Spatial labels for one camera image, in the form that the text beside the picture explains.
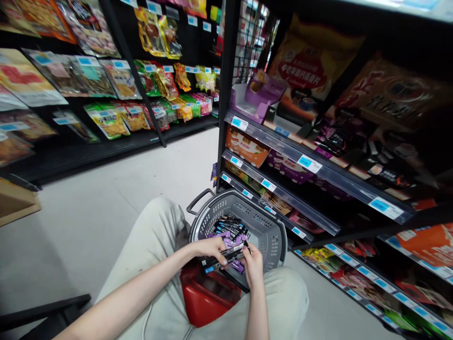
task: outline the gray plastic shopping basket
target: gray plastic shopping basket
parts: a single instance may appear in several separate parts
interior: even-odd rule
[[[195,204],[207,193],[214,197],[207,201],[199,212],[193,211]],[[287,245],[285,225],[235,189],[223,191],[218,195],[211,189],[206,189],[189,204],[187,211],[196,215],[189,232],[189,242],[207,238],[219,217],[223,215],[238,217],[248,226],[248,240],[263,255],[264,272],[283,265]],[[233,268],[228,268],[224,274],[242,290],[249,291],[245,274],[239,274]]]

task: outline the leg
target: leg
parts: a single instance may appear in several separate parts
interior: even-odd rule
[[[264,275],[270,338],[296,339],[308,309],[308,293],[300,275],[288,267],[271,270]],[[250,294],[214,322],[197,328],[191,339],[245,339]]]
[[[176,251],[176,237],[185,229],[181,207],[165,198],[156,198],[140,213],[97,301],[142,271],[158,264]],[[148,313],[143,313],[119,337],[141,339]],[[179,275],[157,295],[147,323],[145,339],[182,339],[189,329]]]

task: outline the cardboard box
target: cardboard box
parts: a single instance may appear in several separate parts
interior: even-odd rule
[[[0,227],[41,210],[37,194],[0,178]]]

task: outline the product box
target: product box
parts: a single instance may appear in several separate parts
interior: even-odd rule
[[[293,162],[274,149],[270,150],[266,163],[297,184],[302,184],[314,176],[313,172],[307,171],[303,166]]]
[[[226,137],[226,147],[257,168],[263,164],[269,154],[268,146],[231,125],[228,126]]]

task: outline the floor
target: floor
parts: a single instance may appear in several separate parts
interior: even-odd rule
[[[0,228],[0,315],[85,293],[96,300],[147,202],[166,196],[185,210],[212,187],[217,141],[214,127],[44,186],[40,212]],[[401,339],[295,255],[286,265],[310,295],[300,339]]]

